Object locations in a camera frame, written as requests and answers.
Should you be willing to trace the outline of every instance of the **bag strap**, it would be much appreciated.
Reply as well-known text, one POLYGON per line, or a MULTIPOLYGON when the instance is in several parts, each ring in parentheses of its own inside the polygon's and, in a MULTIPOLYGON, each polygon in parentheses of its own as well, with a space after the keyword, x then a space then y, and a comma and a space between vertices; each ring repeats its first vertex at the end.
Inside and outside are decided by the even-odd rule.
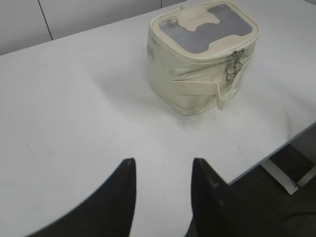
POLYGON ((216 95, 217 107, 223 110, 225 97, 221 95, 217 82, 205 81, 173 81, 173 93, 177 95, 216 95))
POLYGON ((177 95, 216 95, 217 108, 223 110, 225 102, 229 99, 233 89, 239 84, 241 76, 248 66, 250 60, 246 62, 243 67, 237 72, 235 79, 231 82, 231 89, 222 95, 219 84, 217 82, 207 81, 185 81, 174 80, 173 81, 173 93, 177 95))

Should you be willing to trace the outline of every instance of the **bag lid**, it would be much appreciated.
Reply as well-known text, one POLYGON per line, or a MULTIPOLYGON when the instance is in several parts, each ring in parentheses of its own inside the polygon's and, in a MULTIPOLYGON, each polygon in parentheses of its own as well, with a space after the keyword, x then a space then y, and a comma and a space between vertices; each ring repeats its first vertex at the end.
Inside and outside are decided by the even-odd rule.
POLYGON ((183 7, 154 18, 150 28, 170 51, 196 60, 226 56, 259 35, 256 23, 227 1, 183 7))

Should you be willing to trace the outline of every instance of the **zipper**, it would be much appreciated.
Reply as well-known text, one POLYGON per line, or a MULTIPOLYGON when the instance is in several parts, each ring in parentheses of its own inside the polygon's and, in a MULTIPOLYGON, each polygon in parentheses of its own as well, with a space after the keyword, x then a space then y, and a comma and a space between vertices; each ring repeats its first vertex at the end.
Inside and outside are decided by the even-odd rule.
MULTIPOLYGON (((210 58, 205 58, 205 59, 193 59, 193 58, 184 56, 183 54, 181 54, 181 53, 179 53, 179 52, 177 52, 177 51, 172 50, 172 48, 171 48, 168 44, 166 44, 162 39, 160 39, 160 38, 154 33, 153 29, 150 28, 149 30, 153 33, 153 35, 155 35, 155 41, 156 41, 156 42, 159 42, 160 45, 161 45, 162 47, 164 47, 169 53, 171 53, 171 54, 173 54, 173 55, 175 55, 175 56, 177 56, 177 57, 179 57, 179 58, 182 58, 182 59, 184 59, 184 60, 186 60, 186 61, 189 61, 189 62, 191 62, 191 63, 195 63, 195 64, 200 64, 200 63, 201 63, 201 64, 204 64, 205 62, 209 62, 209 61, 217 61, 217 60, 221 60, 221 61, 222 61, 222 59, 231 56, 231 53, 228 53, 228 54, 226 54, 226 55, 219 56, 219 57, 213 57, 213 58, 210 57, 210 58)), ((241 44, 238 48, 241 48, 241 47, 242 47, 243 49, 247 48, 249 45, 251 45, 252 43, 254 43, 254 42, 258 39, 258 37, 259 37, 259 35, 256 35, 252 40, 241 44)))
POLYGON ((245 49, 241 49, 239 51, 234 51, 233 54, 231 55, 231 59, 230 62, 228 63, 228 66, 226 68, 226 81, 232 81, 237 73, 239 72, 239 70, 241 69, 241 62, 240 62, 240 58, 243 55, 243 53, 245 52, 245 49))

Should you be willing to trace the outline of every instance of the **table surface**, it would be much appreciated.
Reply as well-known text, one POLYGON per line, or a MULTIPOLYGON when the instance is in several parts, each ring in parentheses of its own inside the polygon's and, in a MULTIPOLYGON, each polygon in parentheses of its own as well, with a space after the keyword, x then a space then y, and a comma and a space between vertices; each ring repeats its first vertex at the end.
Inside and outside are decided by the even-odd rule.
POLYGON ((130 236, 183 236, 194 157, 231 182, 316 121, 316 6, 303 0, 236 0, 261 36, 224 111, 185 117, 158 98, 149 21, 196 2, 0 57, 0 236, 61 217, 129 157, 138 190, 130 236))

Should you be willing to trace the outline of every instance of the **zipper pull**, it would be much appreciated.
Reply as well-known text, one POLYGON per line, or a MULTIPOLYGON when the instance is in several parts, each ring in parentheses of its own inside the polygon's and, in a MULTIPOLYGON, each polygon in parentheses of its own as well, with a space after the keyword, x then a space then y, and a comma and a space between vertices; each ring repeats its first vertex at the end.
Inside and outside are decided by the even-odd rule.
POLYGON ((237 75, 238 71, 241 68, 241 67, 237 68, 237 64, 240 63, 240 58, 244 52, 245 52, 244 49, 233 52, 231 62, 228 64, 226 68, 226 73, 227 73, 226 81, 233 80, 235 76, 237 75))

